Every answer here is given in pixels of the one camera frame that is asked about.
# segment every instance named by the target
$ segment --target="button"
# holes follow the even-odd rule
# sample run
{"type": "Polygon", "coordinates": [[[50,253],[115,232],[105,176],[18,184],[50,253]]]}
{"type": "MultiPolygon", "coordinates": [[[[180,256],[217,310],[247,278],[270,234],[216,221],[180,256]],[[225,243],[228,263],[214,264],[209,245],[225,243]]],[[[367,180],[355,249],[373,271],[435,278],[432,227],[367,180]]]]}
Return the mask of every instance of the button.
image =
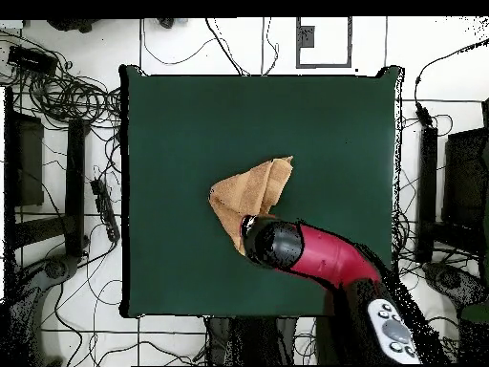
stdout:
{"type": "Polygon", "coordinates": [[[387,320],[384,325],[382,325],[382,332],[390,339],[404,343],[405,345],[407,345],[411,339],[409,329],[400,322],[396,322],[392,319],[387,320]]]}
{"type": "Polygon", "coordinates": [[[401,346],[399,343],[397,343],[397,342],[393,342],[393,343],[391,343],[391,345],[389,345],[389,347],[390,347],[390,348],[391,348],[393,351],[395,351],[395,352],[397,352],[397,353],[401,353],[401,352],[402,352],[402,346],[401,346]]]}
{"type": "Polygon", "coordinates": [[[411,346],[406,346],[404,348],[404,350],[406,351],[406,353],[410,356],[410,357],[416,357],[416,353],[415,351],[411,348],[411,346]]]}

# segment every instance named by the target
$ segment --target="black cable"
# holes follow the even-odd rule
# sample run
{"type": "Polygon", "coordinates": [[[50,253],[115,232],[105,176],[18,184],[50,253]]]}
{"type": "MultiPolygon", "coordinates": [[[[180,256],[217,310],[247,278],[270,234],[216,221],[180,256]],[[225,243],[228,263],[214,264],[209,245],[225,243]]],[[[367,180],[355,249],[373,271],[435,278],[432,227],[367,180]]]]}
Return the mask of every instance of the black cable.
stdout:
{"type": "Polygon", "coordinates": [[[74,351],[74,353],[72,354],[72,356],[70,357],[70,359],[68,360],[68,363],[66,364],[66,367],[70,367],[70,364],[72,364],[72,360],[74,359],[74,357],[76,356],[76,354],[78,353],[78,351],[80,350],[81,348],[81,345],[83,343],[83,336],[82,334],[77,331],[75,328],[73,328],[71,325],[68,325],[65,321],[63,321],[61,319],[61,317],[59,316],[59,313],[57,312],[58,310],[58,305],[59,305],[59,301],[61,301],[61,297],[63,295],[63,290],[64,290],[64,283],[61,283],[61,291],[59,293],[59,296],[57,297],[57,300],[56,300],[56,303],[54,304],[54,313],[56,315],[56,318],[57,320],[63,324],[63,326],[65,328],[68,328],[69,330],[73,331],[74,333],[76,333],[78,335],[78,337],[80,338],[80,342],[78,343],[78,347],[76,348],[76,350],[74,351]]]}
{"type": "MultiPolygon", "coordinates": [[[[452,132],[452,129],[454,128],[454,120],[452,119],[452,116],[448,115],[448,114],[436,114],[435,116],[432,116],[432,119],[435,120],[436,122],[436,127],[438,127],[438,119],[441,118],[441,117],[446,117],[449,121],[450,121],[450,129],[445,132],[444,134],[438,134],[438,137],[444,137],[448,134],[450,134],[452,132]]],[[[419,123],[419,119],[406,119],[406,118],[402,118],[402,129],[406,129],[406,128],[409,128],[413,125],[416,125],[417,123],[419,123]],[[406,123],[408,121],[413,121],[413,123],[409,124],[409,125],[406,125],[406,123]]]]}
{"type": "Polygon", "coordinates": [[[181,361],[183,364],[187,364],[189,366],[197,366],[197,364],[195,363],[192,363],[192,359],[188,356],[179,356],[177,354],[174,354],[172,352],[168,352],[168,351],[165,351],[164,349],[162,348],[159,348],[157,345],[155,345],[153,342],[150,342],[148,340],[142,340],[139,344],[135,344],[135,345],[132,345],[132,346],[129,346],[127,348],[124,348],[124,349],[114,349],[113,351],[109,351],[109,352],[106,352],[102,358],[100,359],[100,361],[96,364],[96,367],[100,367],[100,364],[102,363],[103,359],[108,356],[109,354],[115,354],[115,353],[121,353],[121,352],[127,352],[127,351],[130,351],[131,349],[134,349],[136,348],[138,345],[142,345],[142,344],[145,344],[145,345],[150,345],[152,346],[153,348],[155,348],[157,351],[165,354],[165,355],[169,355],[169,356],[173,356],[175,359],[178,359],[179,361],[181,361]]]}
{"type": "MultiPolygon", "coordinates": [[[[104,257],[104,256],[108,255],[109,253],[111,253],[111,252],[114,250],[114,248],[115,248],[115,247],[116,247],[116,245],[112,244],[111,248],[109,248],[109,250],[107,250],[107,251],[106,251],[104,254],[101,254],[101,255],[97,256],[96,258],[94,258],[94,259],[92,259],[92,260],[89,260],[87,263],[92,263],[92,262],[94,262],[95,260],[98,260],[98,259],[100,259],[101,257],[104,257]]],[[[99,269],[100,265],[101,265],[101,262],[100,262],[100,264],[98,264],[98,266],[96,267],[96,269],[95,269],[95,270],[92,272],[92,274],[90,275],[90,278],[92,278],[92,277],[94,276],[94,274],[96,273],[96,271],[99,269]]],[[[86,263],[85,263],[85,264],[83,264],[83,265],[79,265],[79,266],[78,266],[78,268],[82,268],[83,266],[86,266],[86,263]]],[[[69,301],[69,300],[70,300],[70,299],[71,299],[71,298],[72,298],[72,297],[73,297],[73,296],[74,296],[74,295],[75,295],[77,292],[79,292],[79,291],[80,291],[80,290],[83,288],[83,286],[85,286],[86,284],[87,284],[87,281],[85,281],[85,282],[84,282],[84,283],[83,283],[83,284],[82,284],[80,287],[78,287],[78,289],[76,289],[76,290],[75,290],[75,291],[72,293],[72,295],[70,295],[70,296],[69,296],[69,297],[68,297],[68,298],[67,298],[65,301],[63,301],[63,303],[62,303],[62,304],[61,304],[61,305],[58,307],[58,309],[60,309],[60,308],[61,308],[63,305],[65,305],[65,304],[66,304],[66,303],[67,303],[67,302],[68,302],[68,301],[69,301]]],[[[41,327],[41,326],[44,324],[44,322],[46,322],[46,321],[48,320],[48,318],[50,318],[52,315],[54,315],[54,312],[50,313],[48,316],[46,316],[46,317],[45,317],[45,318],[42,320],[41,324],[39,325],[39,328],[40,328],[40,327],[41,327]]]]}
{"type": "Polygon", "coordinates": [[[226,55],[226,57],[229,59],[229,62],[231,62],[231,64],[233,65],[234,69],[236,69],[236,72],[238,72],[238,75],[242,75],[243,72],[240,71],[240,69],[238,68],[238,66],[236,65],[236,63],[234,62],[234,60],[231,58],[231,56],[229,56],[229,54],[225,51],[224,49],[224,46],[223,44],[221,43],[221,40],[219,39],[219,37],[216,35],[216,32],[212,29],[212,27],[210,26],[209,24],[209,19],[208,18],[205,18],[205,24],[207,25],[207,28],[212,32],[212,34],[214,35],[214,37],[216,38],[216,40],[218,41],[218,44],[219,46],[221,47],[221,49],[223,50],[224,54],[226,55]]]}
{"type": "Polygon", "coordinates": [[[433,318],[427,319],[426,322],[430,323],[436,320],[447,321],[458,329],[458,324],[454,320],[447,318],[446,316],[434,316],[433,318]]]}
{"type": "Polygon", "coordinates": [[[268,42],[268,45],[272,48],[273,52],[275,53],[275,56],[273,57],[273,62],[271,64],[271,66],[265,72],[265,76],[268,75],[271,72],[271,70],[275,67],[275,64],[277,63],[277,60],[279,58],[279,44],[278,44],[278,42],[275,44],[275,46],[273,46],[271,44],[270,40],[268,39],[268,32],[270,31],[270,24],[271,24],[271,17],[268,20],[268,27],[266,28],[266,42],[268,42]]]}
{"type": "Polygon", "coordinates": [[[421,75],[423,75],[423,72],[425,71],[426,68],[428,68],[429,66],[433,65],[434,63],[440,61],[440,60],[443,60],[443,59],[446,59],[454,54],[461,54],[461,53],[464,53],[464,52],[467,52],[467,51],[471,51],[475,48],[478,48],[479,46],[486,46],[487,44],[489,44],[489,38],[487,39],[484,39],[483,41],[480,41],[480,42],[476,42],[475,44],[472,44],[472,45],[467,45],[463,48],[460,48],[459,50],[456,50],[454,52],[452,52],[451,54],[447,54],[445,56],[442,56],[442,57],[439,57],[433,61],[431,61],[430,63],[426,64],[423,69],[421,69],[421,72],[419,72],[419,75],[417,76],[416,78],[416,81],[415,81],[415,104],[416,104],[416,107],[419,106],[420,107],[420,104],[419,102],[417,101],[417,85],[419,84],[419,82],[421,81],[421,75]]]}

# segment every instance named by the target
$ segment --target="cable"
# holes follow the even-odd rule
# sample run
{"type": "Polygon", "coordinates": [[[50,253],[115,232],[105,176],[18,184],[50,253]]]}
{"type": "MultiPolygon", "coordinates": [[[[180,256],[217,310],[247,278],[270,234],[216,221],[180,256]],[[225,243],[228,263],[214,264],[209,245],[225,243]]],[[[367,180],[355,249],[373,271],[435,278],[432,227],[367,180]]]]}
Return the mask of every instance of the cable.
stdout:
{"type": "Polygon", "coordinates": [[[243,70],[240,71],[240,69],[238,68],[238,66],[236,65],[236,63],[232,59],[232,57],[229,56],[229,54],[225,51],[224,46],[221,43],[219,37],[216,35],[215,31],[212,30],[212,28],[211,28],[211,26],[209,24],[209,19],[208,18],[205,18],[205,24],[207,25],[207,28],[212,32],[212,34],[214,35],[215,39],[218,41],[219,46],[223,50],[223,52],[226,55],[226,57],[229,59],[229,62],[231,62],[231,64],[233,65],[234,69],[236,69],[236,72],[238,72],[238,75],[242,76],[243,75],[243,70]]]}
{"type": "Polygon", "coordinates": [[[447,322],[451,323],[452,325],[454,325],[458,329],[458,324],[454,320],[447,318],[446,316],[434,316],[433,318],[427,319],[426,322],[430,323],[430,322],[433,322],[436,320],[447,321],[447,322]]]}
{"type": "Polygon", "coordinates": [[[144,23],[144,18],[142,19],[142,46],[144,47],[144,49],[148,52],[149,55],[151,55],[155,60],[157,60],[159,63],[161,63],[162,65],[167,65],[167,66],[173,66],[173,65],[179,65],[180,63],[183,63],[183,62],[186,62],[187,60],[191,59],[192,57],[194,57],[196,54],[198,54],[205,45],[207,45],[208,43],[212,42],[212,41],[215,41],[215,40],[218,40],[221,39],[221,41],[225,44],[225,46],[227,47],[227,49],[229,50],[229,45],[227,44],[226,40],[224,38],[211,38],[207,41],[205,41],[200,48],[198,48],[194,53],[192,53],[190,56],[186,57],[185,59],[182,59],[182,60],[179,60],[177,62],[164,62],[162,61],[161,59],[159,59],[158,57],[156,57],[149,49],[148,49],[148,46],[146,45],[146,30],[145,30],[145,23],[144,23]]]}
{"type": "Polygon", "coordinates": [[[475,48],[478,48],[480,46],[486,46],[487,44],[489,44],[489,38],[487,39],[484,39],[483,41],[480,41],[480,42],[476,42],[475,44],[472,44],[472,45],[467,45],[463,48],[460,48],[459,50],[456,50],[454,52],[452,52],[451,54],[447,54],[443,57],[439,57],[438,59],[435,59],[433,61],[431,61],[430,63],[426,64],[423,69],[421,69],[421,72],[419,72],[419,75],[417,76],[416,78],[416,81],[415,81],[415,104],[416,104],[416,107],[420,104],[419,102],[417,101],[417,85],[419,84],[419,82],[421,81],[421,76],[423,75],[423,72],[425,71],[426,68],[428,68],[429,66],[433,65],[434,63],[440,61],[440,60],[443,60],[443,59],[446,59],[454,54],[461,54],[461,53],[464,53],[464,52],[467,52],[467,51],[471,51],[475,48]]]}
{"type": "Polygon", "coordinates": [[[166,354],[166,355],[169,355],[169,356],[173,356],[175,359],[178,359],[179,361],[181,361],[183,364],[187,364],[189,366],[197,366],[197,364],[195,363],[192,363],[192,359],[188,356],[179,356],[179,355],[176,355],[172,352],[168,352],[168,351],[165,351],[164,349],[162,348],[159,348],[157,345],[155,345],[153,342],[150,342],[148,340],[142,340],[139,344],[135,344],[135,345],[132,345],[132,346],[129,346],[127,348],[124,348],[124,349],[114,349],[113,351],[109,351],[109,352],[106,352],[102,358],[100,359],[100,361],[96,364],[96,367],[100,367],[100,364],[102,363],[103,359],[108,356],[109,354],[115,354],[115,353],[121,353],[121,352],[127,352],[127,351],[130,351],[131,349],[134,349],[134,348],[137,348],[138,345],[142,345],[142,344],[145,344],[145,345],[150,345],[152,346],[153,348],[155,348],[157,351],[163,353],[163,354],[166,354]]]}
{"type": "Polygon", "coordinates": [[[275,53],[275,56],[273,58],[273,62],[271,64],[271,66],[268,68],[268,70],[265,72],[265,76],[268,75],[271,70],[275,67],[275,63],[277,63],[277,60],[279,58],[279,44],[278,42],[275,44],[275,46],[273,46],[270,42],[270,40],[268,39],[268,32],[270,31],[270,24],[271,24],[271,17],[270,19],[268,20],[268,27],[266,29],[266,42],[268,42],[268,45],[272,48],[272,50],[274,51],[275,53]]]}
{"type": "Polygon", "coordinates": [[[70,364],[72,364],[72,361],[74,359],[74,357],[76,356],[76,354],[78,353],[78,351],[80,350],[81,348],[81,345],[83,343],[83,336],[82,334],[77,331],[75,328],[73,328],[71,325],[68,325],[65,321],[63,321],[61,319],[61,317],[59,316],[59,313],[57,312],[58,310],[58,305],[59,305],[59,301],[61,300],[61,297],[63,295],[63,290],[64,290],[64,283],[61,283],[61,291],[59,293],[59,296],[57,297],[57,300],[56,300],[56,303],[54,304],[54,313],[56,315],[56,318],[57,320],[63,324],[64,327],[68,328],[69,330],[73,331],[74,333],[76,333],[78,335],[78,337],[80,338],[80,342],[78,343],[78,347],[76,348],[76,350],[74,351],[74,353],[72,354],[72,356],[70,357],[70,359],[68,360],[68,363],[66,364],[66,367],[70,367],[70,364]]]}
{"type": "MultiPolygon", "coordinates": [[[[450,120],[450,129],[444,134],[438,134],[438,137],[444,137],[444,136],[450,134],[452,132],[452,129],[454,128],[454,120],[448,114],[437,114],[435,116],[432,116],[432,119],[434,119],[436,122],[436,128],[438,127],[438,120],[437,119],[441,118],[441,117],[446,117],[447,119],[450,120]]],[[[419,123],[419,119],[406,119],[406,118],[402,117],[402,124],[401,125],[402,125],[403,130],[406,128],[409,128],[413,125],[416,125],[417,123],[419,123]],[[413,121],[413,123],[406,125],[407,121],[413,121]]]]}

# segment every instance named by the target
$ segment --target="green table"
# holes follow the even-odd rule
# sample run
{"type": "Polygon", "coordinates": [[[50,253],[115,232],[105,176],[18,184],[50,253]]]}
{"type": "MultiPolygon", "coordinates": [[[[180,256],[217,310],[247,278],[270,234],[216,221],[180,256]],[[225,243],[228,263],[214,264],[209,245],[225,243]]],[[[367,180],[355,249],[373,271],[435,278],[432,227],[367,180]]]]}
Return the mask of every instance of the green table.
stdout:
{"type": "Polygon", "coordinates": [[[319,285],[248,262],[207,200],[217,181],[271,158],[294,157],[273,214],[367,244],[390,265],[397,68],[379,78],[125,72],[124,315],[322,313],[319,285]]]}

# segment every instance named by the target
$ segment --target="towel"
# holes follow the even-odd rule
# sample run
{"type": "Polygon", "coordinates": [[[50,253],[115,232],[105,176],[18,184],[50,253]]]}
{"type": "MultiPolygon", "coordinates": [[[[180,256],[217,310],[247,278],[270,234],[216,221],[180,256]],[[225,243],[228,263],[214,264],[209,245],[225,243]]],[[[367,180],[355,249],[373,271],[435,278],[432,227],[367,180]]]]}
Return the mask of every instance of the towel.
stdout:
{"type": "Polygon", "coordinates": [[[245,215],[267,215],[279,201],[292,172],[292,157],[272,159],[212,186],[209,203],[234,247],[245,255],[240,225],[245,215]]]}

